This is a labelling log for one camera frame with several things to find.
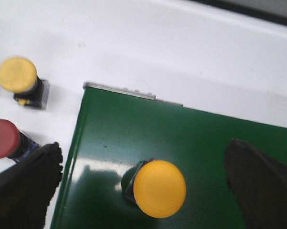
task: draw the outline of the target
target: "yellow button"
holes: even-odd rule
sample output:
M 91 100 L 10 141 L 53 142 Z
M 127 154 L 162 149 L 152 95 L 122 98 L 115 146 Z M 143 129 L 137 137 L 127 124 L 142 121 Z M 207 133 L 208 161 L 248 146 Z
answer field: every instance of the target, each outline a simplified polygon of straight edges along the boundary
M 186 198 L 186 181 L 172 163 L 156 160 L 145 164 L 134 181 L 134 196 L 141 210 L 155 218 L 176 213 Z
M 26 92 L 34 86 L 36 80 L 35 65 L 26 58 L 12 57 L 0 66 L 0 84 L 10 92 Z

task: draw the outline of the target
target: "red button cap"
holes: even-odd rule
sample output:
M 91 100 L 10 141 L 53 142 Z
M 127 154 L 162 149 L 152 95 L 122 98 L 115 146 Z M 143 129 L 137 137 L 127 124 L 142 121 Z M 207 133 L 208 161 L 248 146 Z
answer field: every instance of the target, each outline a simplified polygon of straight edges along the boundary
M 20 133 L 10 121 L 0 119 L 0 158 L 4 158 L 17 150 L 20 144 Z

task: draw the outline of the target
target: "white surface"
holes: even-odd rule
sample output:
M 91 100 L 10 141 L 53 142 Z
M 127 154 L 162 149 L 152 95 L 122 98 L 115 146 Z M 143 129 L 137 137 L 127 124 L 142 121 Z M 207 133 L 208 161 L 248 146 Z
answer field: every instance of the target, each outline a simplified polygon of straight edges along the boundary
M 50 97 L 45 111 L 23 109 L 0 87 L 0 118 L 58 141 L 64 162 L 84 81 L 287 127 L 287 27 L 198 3 L 0 0 L 0 63 L 12 55 L 35 63 Z

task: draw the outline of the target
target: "green panel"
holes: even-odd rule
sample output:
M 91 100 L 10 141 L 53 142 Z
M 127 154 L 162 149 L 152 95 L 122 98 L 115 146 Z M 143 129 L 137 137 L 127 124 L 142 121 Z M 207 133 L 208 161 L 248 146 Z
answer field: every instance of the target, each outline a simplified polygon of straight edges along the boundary
M 287 129 L 86 88 L 52 229 L 245 229 L 223 166 L 231 138 L 287 164 Z M 150 158 L 185 175 L 183 207 L 166 219 L 122 196 L 123 174 Z

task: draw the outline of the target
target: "metal edge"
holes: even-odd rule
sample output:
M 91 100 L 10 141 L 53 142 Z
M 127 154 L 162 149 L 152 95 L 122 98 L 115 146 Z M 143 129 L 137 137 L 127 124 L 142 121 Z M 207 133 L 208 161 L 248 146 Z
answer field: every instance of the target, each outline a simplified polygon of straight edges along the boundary
M 163 103 L 167 103 L 167 104 L 172 104 L 172 105 L 177 105 L 177 106 L 182 106 L 183 107 L 183 104 L 180 104 L 180 103 L 171 102 L 171 101 L 162 100 L 162 99 L 156 99 L 156 100 L 159 101 L 159 102 L 163 102 Z
M 150 99 L 150 100 L 156 99 L 156 95 L 154 95 L 152 93 L 146 94 L 146 93 L 142 93 L 138 90 L 132 91 L 132 90 L 129 90 L 127 88 L 112 87 L 112 86 L 108 86 L 108 85 L 104 85 L 104 84 L 100 84 L 100 83 L 85 82 L 83 88 L 86 89 L 87 87 L 93 87 L 93 88 L 102 89 L 102 90 L 106 90 L 106 91 L 110 91 L 110 92 L 116 92 L 116 93 L 120 93 L 120 94 L 127 94 L 127 95 L 136 96 L 136 97 L 144 98 L 144 99 Z

